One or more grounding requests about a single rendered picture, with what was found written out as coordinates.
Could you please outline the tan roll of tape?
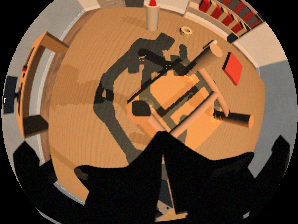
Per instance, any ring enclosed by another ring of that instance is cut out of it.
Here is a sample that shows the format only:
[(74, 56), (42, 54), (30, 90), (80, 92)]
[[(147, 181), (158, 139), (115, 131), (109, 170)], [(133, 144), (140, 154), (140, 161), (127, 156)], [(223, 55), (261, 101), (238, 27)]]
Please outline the tan roll of tape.
[(180, 34), (184, 37), (190, 37), (192, 33), (192, 30), (188, 27), (182, 27), (180, 30)]

